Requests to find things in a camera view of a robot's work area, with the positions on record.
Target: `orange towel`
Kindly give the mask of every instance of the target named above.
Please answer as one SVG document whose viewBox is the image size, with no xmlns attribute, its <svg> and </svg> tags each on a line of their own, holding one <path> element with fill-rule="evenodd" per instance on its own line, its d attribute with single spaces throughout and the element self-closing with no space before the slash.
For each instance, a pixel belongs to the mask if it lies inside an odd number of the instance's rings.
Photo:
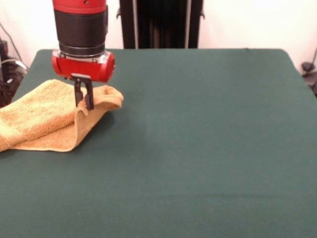
<svg viewBox="0 0 317 238">
<path fill-rule="evenodd" d="M 121 108 L 122 102 L 119 91 L 103 85 L 94 88 L 94 110 L 87 111 L 84 100 L 76 108 L 74 86 L 48 80 L 0 109 L 0 151 L 71 151 L 106 112 Z"/>
</svg>

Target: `green tablecloth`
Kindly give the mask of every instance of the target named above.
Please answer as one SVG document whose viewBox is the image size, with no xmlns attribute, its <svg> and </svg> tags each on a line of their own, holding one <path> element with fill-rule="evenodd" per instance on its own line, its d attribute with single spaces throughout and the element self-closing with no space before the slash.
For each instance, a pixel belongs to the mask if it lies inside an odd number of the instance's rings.
<svg viewBox="0 0 317 238">
<path fill-rule="evenodd" d="M 284 51 L 113 52 L 122 109 L 73 152 L 0 153 L 2 238 L 317 237 L 317 101 Z M 15 99 L 52 78 L 39 51 Z"/>
</svg>

